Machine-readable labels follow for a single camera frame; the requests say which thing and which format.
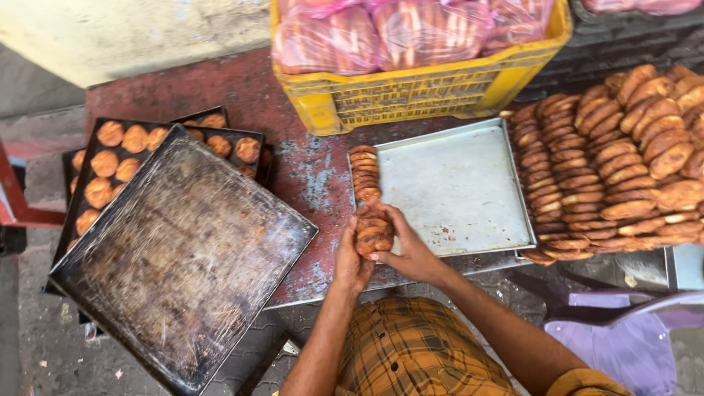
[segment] plaid shirt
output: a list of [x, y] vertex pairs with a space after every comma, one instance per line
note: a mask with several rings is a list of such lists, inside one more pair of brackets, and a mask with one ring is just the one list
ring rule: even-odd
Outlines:
[[[501, 366], [443, 304], [389, 297], [352, 318], [336, 396], [520, 396]], [[561, 376], [547, 396], [632, 396], [597, 370]]]

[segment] silver baking tray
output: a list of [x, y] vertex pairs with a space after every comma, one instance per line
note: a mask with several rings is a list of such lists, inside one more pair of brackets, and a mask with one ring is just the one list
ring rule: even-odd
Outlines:
[[382, 200], [439, 257], [535, 247], [508, 142], [494, 118], [379, 144]]

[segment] plastic chair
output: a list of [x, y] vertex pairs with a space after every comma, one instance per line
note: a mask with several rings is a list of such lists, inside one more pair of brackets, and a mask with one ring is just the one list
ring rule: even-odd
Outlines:
[[677, 386], [677, 370], [670, 331], [704, 327], [704, 310], [691, 307], [704, 304], [704, 292], [673, 295], [621, 290], [560, 270], [593, 291], [580, 292], [516, 270], [508, 271], [506, 279], [545, 302], [545, 332], [591, 368], [606, 373], [636, 396], [671, 395]]

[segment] red metal stand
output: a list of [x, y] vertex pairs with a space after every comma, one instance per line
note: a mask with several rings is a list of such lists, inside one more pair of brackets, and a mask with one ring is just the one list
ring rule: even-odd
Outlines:
[[4, 147], [0, 146], [0, 224], [15, 227], [61, 228], [65, 214], [30, 208]]

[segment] red metal table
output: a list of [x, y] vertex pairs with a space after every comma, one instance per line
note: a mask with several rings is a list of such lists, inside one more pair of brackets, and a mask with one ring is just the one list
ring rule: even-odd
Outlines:
[[[275, 146], [268, 188], [320, 228], [268, 308], [321, 300], [332, 279], [333, 253], [344, 219], [353, 212], [345, 153], [471, 123], [454, 117], [357, 128], [346, 135], [309, 134], [271, 71], [269, 49], [123, 78], [87, 91], [87, 129], [96, 117], [171, 120], [223, 105], [233, 128], [255, 130]], [[465, 275], [523, 264], [505, 254], [447, 259]], [[410, 283], [377, 266], [370, 289]]]

